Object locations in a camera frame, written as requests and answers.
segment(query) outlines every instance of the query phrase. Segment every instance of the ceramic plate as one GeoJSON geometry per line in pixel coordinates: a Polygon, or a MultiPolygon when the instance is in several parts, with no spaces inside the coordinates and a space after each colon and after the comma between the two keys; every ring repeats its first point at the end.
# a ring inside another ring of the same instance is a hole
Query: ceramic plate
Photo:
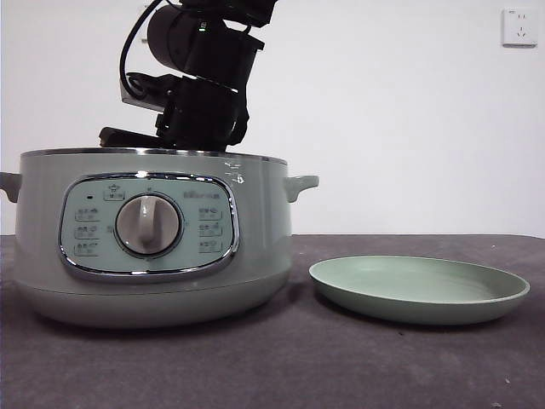
{"type": "Polygon", "coordinates": [[[310,274],[318,291],[344,308],[411,324],[493,320],[530,291],[530,284],[514,274],[432,258],[337,258],[315,264],[310,274]]]}

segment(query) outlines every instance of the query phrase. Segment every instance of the pot handle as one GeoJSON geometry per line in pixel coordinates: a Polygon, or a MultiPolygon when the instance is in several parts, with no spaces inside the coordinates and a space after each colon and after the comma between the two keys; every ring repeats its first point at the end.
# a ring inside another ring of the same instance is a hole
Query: pot handle
{"type": "Polygon", "coordinates": [[[19,173],[0,172],[0,190],[8,195],[11,203],[17,203],[22,181],[23,176],[19,173]]]}
{"type": "Polygon", "coordinates": [[[313,187],[318,187],[320,178],[318,176],[298,176],[286,177],[284,187],[288,195],[288,202],[295,203],[299,198],[299,193],[313,187]]]}

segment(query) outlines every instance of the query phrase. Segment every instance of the tabletop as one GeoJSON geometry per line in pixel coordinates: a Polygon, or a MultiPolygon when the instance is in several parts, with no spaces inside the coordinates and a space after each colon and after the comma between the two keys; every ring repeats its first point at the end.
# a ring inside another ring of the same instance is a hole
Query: tabletop
{"type": "Polygon", "coordinates": [[[34,314],[2,236],[2,409],[544,408],[545,240],[506,235],[295,236],[290,281],[270,302],[198,325],[106,331],[34,314]],[[404,325],[322,298],[308,269],[337,256],[474,262],[518,274],[511,314],[457,327],[404,325]]]}

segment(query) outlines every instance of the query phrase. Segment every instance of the cooker base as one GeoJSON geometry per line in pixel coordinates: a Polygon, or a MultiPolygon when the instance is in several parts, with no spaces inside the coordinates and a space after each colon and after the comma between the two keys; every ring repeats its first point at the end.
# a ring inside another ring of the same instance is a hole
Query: cooker base
{"type": "Polygon", "coordinates": [[[41,315],[68,324],[109,329],[157,328],[216,320],[257,307],[287,282],[289,272],[200,291],[159,294],[81,295],[17,283],[41,315]]]}

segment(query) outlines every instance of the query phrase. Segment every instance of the brand logo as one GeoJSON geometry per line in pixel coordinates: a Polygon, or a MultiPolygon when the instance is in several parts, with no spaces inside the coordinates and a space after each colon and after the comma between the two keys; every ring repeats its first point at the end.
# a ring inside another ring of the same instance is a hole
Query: brand logo
{"type": "Polygon", "coordinates": [[[184,192],[184,199],[219,199],[219,193],[199,193],[191,190],[184,192]]]}

